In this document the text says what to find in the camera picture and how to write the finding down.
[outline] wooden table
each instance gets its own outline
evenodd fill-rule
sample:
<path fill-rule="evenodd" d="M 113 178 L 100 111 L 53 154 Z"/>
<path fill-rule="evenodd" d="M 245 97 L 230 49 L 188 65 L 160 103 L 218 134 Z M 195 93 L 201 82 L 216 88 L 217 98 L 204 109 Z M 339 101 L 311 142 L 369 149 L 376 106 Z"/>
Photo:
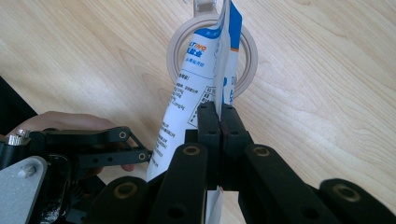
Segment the wooden table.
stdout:
<path fill-rule="evenodd" d="M 306 183 L 344 178 L 396 213 L 396 3 L 234 3 L 259 51 L 234 102 L 254 141 Z M 2 0 L 0 76 L 37 113 L 111 119 L 153 148 L 174 85 L 166 49 L 190 18 L 192 1 Z M 111 167 L 101 177 L 119 175 Z M 244 222 L 235 195 L 221 223 Z"/>

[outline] tape roll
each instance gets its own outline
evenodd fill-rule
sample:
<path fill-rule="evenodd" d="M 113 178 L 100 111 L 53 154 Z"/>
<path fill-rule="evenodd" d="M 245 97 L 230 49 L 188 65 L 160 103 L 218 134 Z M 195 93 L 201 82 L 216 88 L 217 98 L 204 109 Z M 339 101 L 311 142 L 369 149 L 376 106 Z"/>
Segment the tape roll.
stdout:
<path fill-rule="evenodd" d="M 180 52 L 181 45 L 186 41 L 187 37 L 192 35 L 197 29 L 212 26 L 218 21 L 218 19 L 219 15 L 217 14 L 206 14 L 194 17 L 182 24 L 172 36 L 166 54 L 166 61 L 169 75 L 174 83 L 177 82 L 178 73 L 181 67 L 181 64 L 178 63 L 178 54 Z M 259 62 L 256 43 L 254 42 L 253 36 L 245 26 L 242 26 L 241 45 L 245 49 L 246 64 L 244 73 L 236 80 L 234 97 L 237 97 L 248 88 L 256 74 Z"/>

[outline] metal bolt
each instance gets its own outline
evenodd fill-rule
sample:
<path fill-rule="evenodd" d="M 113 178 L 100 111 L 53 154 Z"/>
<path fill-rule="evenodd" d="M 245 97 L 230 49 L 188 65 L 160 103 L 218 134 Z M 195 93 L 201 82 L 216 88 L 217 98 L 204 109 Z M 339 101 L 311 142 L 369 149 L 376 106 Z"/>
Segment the metal bolt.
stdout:
<path fill-rule="evenodd" d="M 334 191 L 340 198 L 351 203 L 358 202 L 361 199 L 361 196 L 356 190 L 348 187 L 345 184 L 334 185 L 332 187 L 332 191 Z"/>
<path fill-rule="evenodd" d="M 28 138 L 30 134 L 30 130 L 27 129 L 19 129 L 17 135 L 19 135 L 22 138 Z"/>
<path fill-rule="evenodd" d="M 22 142 L 22 138 L 16 134 L 12 134 L 8 138 L 8 144 L 10 146 L 20 146 Z"/>
<path fill-rule="evenodd" d="M 114 196 L 118 199 L 126 199 L 137 192 L 137 185 L 133 182 L 124 182 L 116 186 L 114 189 Z"/>
<path fill-rule="evenodd" d="M 18 172 L 19 178 L 27 178 L 32 176 L 35 173 L 35 167 L 33 165 L 25 165 L 22 166 L 20 171 Z"/>
<path fill-rule="evenodd" d="M 139 160 L 144 160 L 146 158 L 146 155 L 144 153 L 139 154 Z"/>
<path fill-rule="evenodd" d="M 189 155 L 189 156 L 195 156 L 198 155 L 201 150 L 198 147 L 185 147 L 183 149 L 184 154 Z"/>
<path fill-rule="evenodd" d="M 126 133 L 125 132 L 120 132 L 120 138 L 125 138 L 126 137 Z"/>
<path fill-rule="evenodd" d="M 268 149 L 265 147 L 255 147 L 253 148 L 253 152 L 256 154 L 256 156 L 261 157 L 267 157 L 270 155 L 270 151 L 268 151 Z"/>

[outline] squeeze tube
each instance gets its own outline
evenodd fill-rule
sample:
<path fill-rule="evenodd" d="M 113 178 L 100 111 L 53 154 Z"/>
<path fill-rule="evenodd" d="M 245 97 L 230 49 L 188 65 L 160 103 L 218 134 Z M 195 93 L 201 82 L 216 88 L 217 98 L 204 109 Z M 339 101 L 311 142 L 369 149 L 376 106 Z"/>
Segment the squeeze tube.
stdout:
<path fill-rule="evenodd" d="M 192 35 L 166 109 L 147 181 L 167 170 L 178 146 L 184 143 L 187 129 L 197 128 L 197 107 L 214 101 L 220 116 L 221 104 L 233 103 L 242 16 L 232 1 L 223 0 L 218 22 L 198 29 Z M 219 223 L 222 193 L 207 193 L 206 223 Z"/>

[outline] human hand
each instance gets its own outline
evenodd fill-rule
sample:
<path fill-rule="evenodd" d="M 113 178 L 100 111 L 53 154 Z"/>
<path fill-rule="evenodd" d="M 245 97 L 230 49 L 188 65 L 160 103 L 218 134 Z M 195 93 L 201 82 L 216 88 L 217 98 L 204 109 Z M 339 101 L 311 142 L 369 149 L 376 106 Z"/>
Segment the human hand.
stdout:
<path fill-rule="evenodd" d="M 19 129 L 30 130 L 31 132 L 43 131 L 48 128 L 55 128 L 58 130 L 99 131 L 114 127 L 116 127 L 116 125 L 110 120 L 101 119 L 93 115 L 49 111 L 26 120 L 12 130 L 7 136 L 16 133 Z M 128 143 L 132 145 L 133 141 L 130 139 Z M 121 168 L 125 171 L 132 171 L 134 165 L 126 164 L 122 165 Z"/>

